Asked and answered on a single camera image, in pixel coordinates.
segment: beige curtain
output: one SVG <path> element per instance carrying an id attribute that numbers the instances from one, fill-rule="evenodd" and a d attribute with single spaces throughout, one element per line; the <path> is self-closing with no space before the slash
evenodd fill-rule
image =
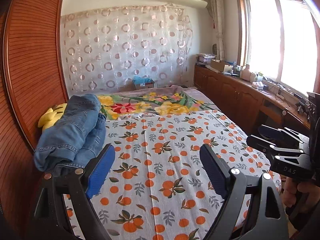
<path id="1" fill-rule="evenodd" d="M 214 26 L 217 35 L 217 59 L 225 60 L 223 30 L 224 30 L 224 7 L 223 0 L 210 0 Z"/>

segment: wooden cabinet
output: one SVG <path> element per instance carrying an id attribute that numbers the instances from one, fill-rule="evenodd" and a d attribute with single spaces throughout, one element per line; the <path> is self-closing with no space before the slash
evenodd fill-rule
<path id="1" fill-rule="evenodd" d="M 262 103 L 262 96 L 252 88 L 240 85 L 236 98 L 236 124 L 241 127 L 244 132 L 251 133 Z"/>
<path id="2" fill-rule="evenodd" d="M 0 198 L 20 239 L 43 177 L 33 160 L 38 120 L 68 99 L 60 65 L 61 5 L 62 0 L 12 0 L 0 17 Z"/>
<path id="3" fill-rule="evenodd" d="M 207 70 L 201 67 L 196 66 L 196 71 L 194 75 L 194 85 L 200 90 L 202 93 L 206 94 L 206 86 L 207 86 Z"/>
<path id="4" fill-rule="evenodd" d="M 194 84 L 246 134 L 251 134 L 259 125 L 264 124 L 268 117 L 280 127 L 287 126 L 302 134 L 308 134 L 307 121 L 300 121 L 298 114 L 282 116 L 285 107 L 289 107 L 287 103 L 285 106 L 280 105 L 274 95 L 257 92 L 247 81 L 196 66 Z M 297 112 L 295 106 L 289 110 L 291 113 Z M 259 112 L 264 114 L 265 120 L 262 122 Z"/>
<path id="5" fill-rule="evenodd" d="M 233 122 L 236 122 L 237 90 L 237 83 L 228 79 L 222 80 L 220 100 L 217 107 L 219 107 L 220 110 Z"/>
<path id="6" fill-rule="evenodd" d="M 209 73 L 207 78 L 206 96 L 217 106 L 220 105 L 222 82 L 217 73 Z"/>

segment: human hand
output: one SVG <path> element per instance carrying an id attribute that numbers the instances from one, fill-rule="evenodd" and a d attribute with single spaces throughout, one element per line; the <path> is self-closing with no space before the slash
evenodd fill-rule
<path id="1" fill-rule="evenodd" d="M 320 188 L 311 182 L 300 182 L 297 184 L 292 178 L 287 177 L 282 201 L 287 207 L 292 207 L 296 203 L 297 190 L 301 193 L 309 193 L 306 203 L 300 208 L 300 213 L 308 213 L 320 200 Z"/>

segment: denim jacket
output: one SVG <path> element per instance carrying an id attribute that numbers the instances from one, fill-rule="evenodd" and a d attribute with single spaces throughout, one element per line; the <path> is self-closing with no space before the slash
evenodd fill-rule
<path id="1" fill-rule="evenodd" d="M 102 149 L 106 118 L 101 104 L 92 94 L 72 96 L 60 120 L 44 130 L 35 149 L 38 170 L 57 173 L 63 167 L 84 168 Z"/>

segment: red flower pattern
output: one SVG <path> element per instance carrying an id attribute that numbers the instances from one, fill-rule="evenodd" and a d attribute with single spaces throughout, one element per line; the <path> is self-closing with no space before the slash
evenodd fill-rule
<path id="1" fill-rule="evenodd" d="M 135 109 L 131 106 L 130 103 L 128 104 L 115 104 L 111 106 L 112 110 L 118 114 L 130 113 L 133 112 Z"/>

